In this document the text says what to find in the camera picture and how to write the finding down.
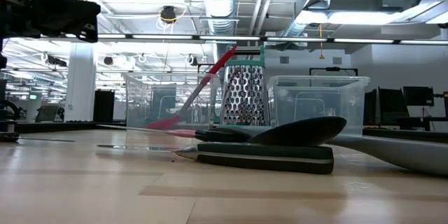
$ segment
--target wooden table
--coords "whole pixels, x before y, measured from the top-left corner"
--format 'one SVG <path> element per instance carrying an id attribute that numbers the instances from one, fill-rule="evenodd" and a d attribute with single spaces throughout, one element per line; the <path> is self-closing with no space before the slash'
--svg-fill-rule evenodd
<path id="1" fill-rule="evenodd" d="M 448 223 L 448 180 L 334 147 L 332 175 L 201 164 L 172 153 L 97 144 L 176 147 L 154 134 L 90 130 L 0 144 L 0 223 Z"/>

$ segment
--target box grater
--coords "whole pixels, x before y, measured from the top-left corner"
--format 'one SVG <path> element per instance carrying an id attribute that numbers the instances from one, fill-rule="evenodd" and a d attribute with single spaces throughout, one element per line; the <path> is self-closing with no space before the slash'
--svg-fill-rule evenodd
<path id="1" fill-rule="evenodd" d="M 230 60 L 225 65 L 222 125 L 269 125 L 264 47 L 260 60 Z"/>

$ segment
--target ceiling light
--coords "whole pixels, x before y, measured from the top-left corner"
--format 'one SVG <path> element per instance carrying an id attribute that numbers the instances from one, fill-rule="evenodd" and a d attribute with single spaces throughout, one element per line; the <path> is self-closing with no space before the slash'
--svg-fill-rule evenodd
<path id="1" fill-rule="evenodd" d="M 438 45 L 438 46 L 448 46 L 448 41 L 419 41 L 419 40 L 404 40 L 401 41 L 402 45 Z"/>
<path id="2" fill-rule="evenodd" d="M 257 36 L 200 36 L 199 39 L 219 41 L 259 41 Z"/>
<path id="3" fill-rule="evenodd" d="M 336 43 L 393 43 L 392 39 L 335 38 Z"/>
<path id="4" fill-rule="evenodd" d="M 291 38 L 291 37 L 270 37 L 267 38 L 268 41 L 275 41 L 275 42 L 326 42 L 326 38 L 307 38 L 307 37 L 300 37 L 300 38 Z"/>
<path id="5" fill-rule="evenodd" d="M 8 93 L 8 95 L 28 95 L 29 94 L 29 92 L 8 92 L 8 91 L 6 91 L 7 93 Z"/>
<path id="6" fill-rule="evenodd" d="M 328 23 L 327 14 L 318 11 L 302 10 L 295 18 L 298 24 L 325 24 Z"/>
<path id="7" fill-rule="evenodd" d="M 124 34 L 98 34 L 99 39 L 126 39 Z"/>
<path id="8" fill-rule="evenodd" d="M 394 19 L 394 15 L 383 12 L 334 12 L 328 18 L 330 24 L 338 25 L 385 25 Z"/>
<path id="9" fill-rule="evenodd" d="M 134 39 L 192 39 L 193 36 L 185 35 L 132 35 Z"/>

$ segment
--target knife handle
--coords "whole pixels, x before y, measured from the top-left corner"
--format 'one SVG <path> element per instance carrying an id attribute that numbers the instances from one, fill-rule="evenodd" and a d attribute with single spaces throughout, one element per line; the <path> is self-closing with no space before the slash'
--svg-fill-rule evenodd
<path id="1" fill-rule="evenodd" d="M 330 174 L 333 150 L 329 147 L 259 146 L 238 143 L 200 143 L 197 160 L 211 165 L 280 172 Z"/>

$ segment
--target plastic storage container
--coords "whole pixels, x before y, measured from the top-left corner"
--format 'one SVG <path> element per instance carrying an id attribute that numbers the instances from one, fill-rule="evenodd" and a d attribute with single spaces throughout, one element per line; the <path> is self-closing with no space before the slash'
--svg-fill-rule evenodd
<path id="1" fill-rule="evenodd" d="M 205 73 L 128 73 L 126 80 L 127 126 L 144 128 L 148 123 L 172 118 L 181 109 Z M 199 130 L 213 126 L 219 77 L 193 100 L 187 113 L 173 129 Z"/>
<path id="2" fill-rule="evenodd" d="M 275 76 L 267 85 L 271 126 L 322 116 L 347 120 L 343 134 L 362 135 L 368 77 Z"/>

